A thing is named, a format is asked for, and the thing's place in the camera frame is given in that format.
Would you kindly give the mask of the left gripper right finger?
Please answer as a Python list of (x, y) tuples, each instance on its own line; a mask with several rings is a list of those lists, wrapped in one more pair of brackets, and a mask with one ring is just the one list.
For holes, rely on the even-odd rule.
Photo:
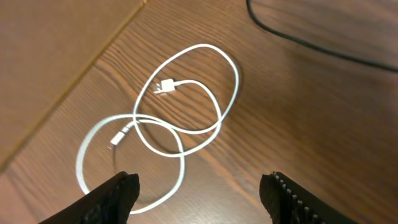
[(259, 197), (273, 224), (355, 224), (281, 172), (263, 175)]

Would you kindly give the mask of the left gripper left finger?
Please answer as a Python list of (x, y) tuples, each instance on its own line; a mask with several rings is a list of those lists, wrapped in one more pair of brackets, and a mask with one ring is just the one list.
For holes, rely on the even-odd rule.
[(139, 192), (139, 176), (123, 171), (40, 224), (126, 224)]

